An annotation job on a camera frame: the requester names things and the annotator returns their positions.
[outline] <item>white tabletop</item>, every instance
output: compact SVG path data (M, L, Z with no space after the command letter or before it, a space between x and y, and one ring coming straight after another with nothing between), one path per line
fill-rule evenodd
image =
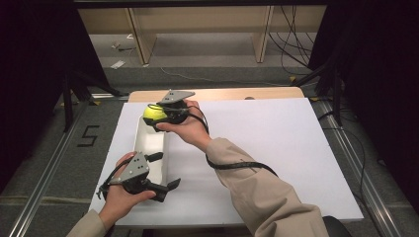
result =
M116 162L133 147L138 118L148 103L126 103L98 187ZM338 163L307 99L200 102L212 137L225 137L255 160L292 184L302 202L316 204L323 215L360 220ZM229 191L207 164L205 155L167 133L167 181L181 178L164 202L148 200L135 206L117 225L143 228L237 225L243 221L231 204ZM93 194L90 208L103 199Z

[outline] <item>gray floor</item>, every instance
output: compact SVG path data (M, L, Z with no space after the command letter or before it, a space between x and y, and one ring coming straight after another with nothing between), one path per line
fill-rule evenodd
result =
M312 39L315 38L315 34L309 35ZM306 34L300 34L298 37L304 47L311 48L311 41ZM299 77L295 73L309 71L293 59L281 57L280 51L270 39L265 61L256 63L251 38L247 34L160 35L148 65L139 64L135 50L118 51L111 48L114 41L120 42L120 48L133 47L132 39L127 39L126 36L91 36L91 39L111 85L128 92L143 88L153 90L288 85L290 77ZM287 49L301 59L297 49ZM119 60L126 64L119 69L109 68ZM302 87L306 97L314 95L314 83ZM92 88L92 91L102 93L95 88ZM51 181L46 184L40 206L30 219L30 225L24 230L25 236L65 236L88 210L124 102L106 100L99 105L85 106L80 103L74 106L76 114L80 113L80 120L74 127L72 136L68 138L69 144L52 173ZM312 106L320 117L330 107L330 102L314 102ZM377 162L379 155L358 124L356 116L351 113L350 104L343 101L342 108L348 109L342 111L348 139L355 153L361 158L366 158L366 173L384 207L389 211L399 231L398 236L417 236L417 213L385 167ZM333 118L327 117L322 119L320 124L323 127L331 127L332 122ZM58 102L54 116L34 148L33 156L23 162L0 197L0 236L7 236L18 221L19 214L42 177L43 170L51 157L54 157L55 147L63 135L63 125L64 110ZM80 147L79 144L90 141L82 137L88 125L98 126L91 130L98 139L94 146ZM337 139L336 131L324 132L349 186L358 195L359 177L351 167L348 155ZM368 207L362 206L360 202L359 204L365 219L345 225L354 237L378 236L374 222L366 212L367 208L374 213L374 204L369 202ZM139 231L127 234L128 230L119 229L113 236L140 236Z

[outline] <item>beige sleeve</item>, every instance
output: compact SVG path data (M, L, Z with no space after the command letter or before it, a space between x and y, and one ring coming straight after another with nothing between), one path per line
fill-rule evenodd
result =
M67 237L103 237L105 234L105 226L98 212L91 209L77 222Z
M207 155L218 165L254 161L224 138L214 139ZM216 174L254 236L328 236L320 209L301 203L293 187L269 171L243 168L216 170Z

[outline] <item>tennis ball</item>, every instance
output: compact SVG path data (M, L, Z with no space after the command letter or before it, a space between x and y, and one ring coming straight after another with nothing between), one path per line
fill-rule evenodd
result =
M145 108L142 116L146 119L160 120L167 118L166 114L163 111L163 108L157 105L150 105Z

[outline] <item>table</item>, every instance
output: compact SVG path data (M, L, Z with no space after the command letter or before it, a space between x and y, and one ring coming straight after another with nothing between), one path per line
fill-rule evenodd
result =
M230 138L258 161L269 165L283 180L293 184L302 202L317 204L323 215L333 215L341 220L363 218L311 105L302 97L299 88L188 91L196 92L191 100L200 101L212 136ZM123 108L98 185L103 183L119 157L132 147L135 136L132 128L147 105L144 102L160 101L166 92L131 94L129 103ZM243 100L246 97L257 100ZM253 113L254 108L263 112ZM250 132L243 135L243 131L249 129ZM170 182L182 178L181 185L169 193L163 203L148 200L136 206L117 225L154 229L242 225L228 190L219 183L204 154L176 134L167 135L170 157L167 179ZM333 197L329 195L330 190L334 190ZM103 204L93 195L90 208L99 210Z

